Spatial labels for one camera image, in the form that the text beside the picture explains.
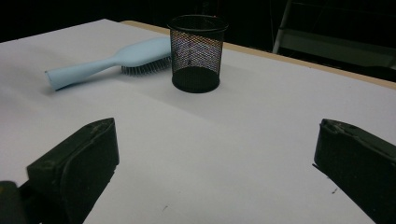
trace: hairbrush head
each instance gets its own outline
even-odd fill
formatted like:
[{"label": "hairbrush head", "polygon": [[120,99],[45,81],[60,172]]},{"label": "hairbrush head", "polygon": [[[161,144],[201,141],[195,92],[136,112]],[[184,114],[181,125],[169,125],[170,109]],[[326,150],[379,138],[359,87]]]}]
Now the hairbrush head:
[{"label": "hairbrush head", "polygon": [[162,58],[152,63],[146,63],[137,67],[122,66],[121,71],[131,77],[140,77],[147,74],[157,73],[169,68],[172,64],[171,57]]}]

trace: pencil holder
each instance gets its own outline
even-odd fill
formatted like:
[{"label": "pencil holder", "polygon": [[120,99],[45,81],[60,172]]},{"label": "pencil holder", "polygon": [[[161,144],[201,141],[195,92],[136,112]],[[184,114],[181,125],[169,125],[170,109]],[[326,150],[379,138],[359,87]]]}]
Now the pencil holder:
[{"label": "pencil holder", "polygon": [[228,23],[206,15],[183,15],[168,22],[172,82],[182,91],[203,93],[220,84],[224,32]]}]

